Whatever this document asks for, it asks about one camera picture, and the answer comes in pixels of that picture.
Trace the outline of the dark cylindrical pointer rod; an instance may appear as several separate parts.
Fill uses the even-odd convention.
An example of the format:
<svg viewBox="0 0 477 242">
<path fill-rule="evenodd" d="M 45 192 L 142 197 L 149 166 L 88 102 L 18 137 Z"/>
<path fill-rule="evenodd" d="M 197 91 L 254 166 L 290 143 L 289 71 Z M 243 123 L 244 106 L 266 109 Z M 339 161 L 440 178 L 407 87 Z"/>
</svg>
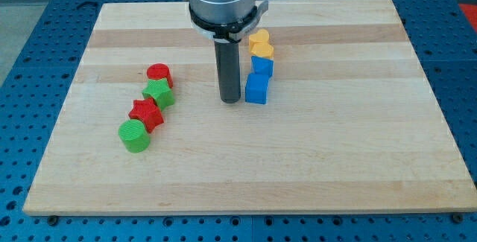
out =
<svg viewBox="0 0 477 242">
<path fill-rule="evenodd" d="M 226 104 L 241 98 L 239 44 L 214 41 L 219 95 Z"/>
</svg>

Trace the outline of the black clamp ring mount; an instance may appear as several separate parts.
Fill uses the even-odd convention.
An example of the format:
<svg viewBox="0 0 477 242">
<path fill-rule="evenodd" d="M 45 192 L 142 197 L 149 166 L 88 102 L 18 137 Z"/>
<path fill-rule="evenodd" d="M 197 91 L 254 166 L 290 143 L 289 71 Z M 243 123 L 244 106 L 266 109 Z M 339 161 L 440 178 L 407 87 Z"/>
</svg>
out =
<svg viewBox="0 0 477 242">
<path fill-rule="evenodd" d="M 262 1 L 242 19 L 227 24 L 215 24 L 200 18 L 189 7 L 193 27 L 208 39 L 220 43 L 238 43 L 249 35 L 259 24 L 262 15 L 268 11 L 268 1 Z"/>
</svg>

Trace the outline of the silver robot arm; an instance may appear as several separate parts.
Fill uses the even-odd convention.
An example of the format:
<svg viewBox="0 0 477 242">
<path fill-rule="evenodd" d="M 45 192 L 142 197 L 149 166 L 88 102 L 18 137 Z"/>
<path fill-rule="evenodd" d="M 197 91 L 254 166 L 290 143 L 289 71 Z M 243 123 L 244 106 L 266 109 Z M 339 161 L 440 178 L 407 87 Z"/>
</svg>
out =
<svg viewBox="0 0 477 242">
<path fill-rule="evenodd" d="M 268 2 L 256 0 L 185 0 L 196 31 L 214 42 L 220 99 L 241 98 L 239 43 L 259 24 Z"/>
</svg>

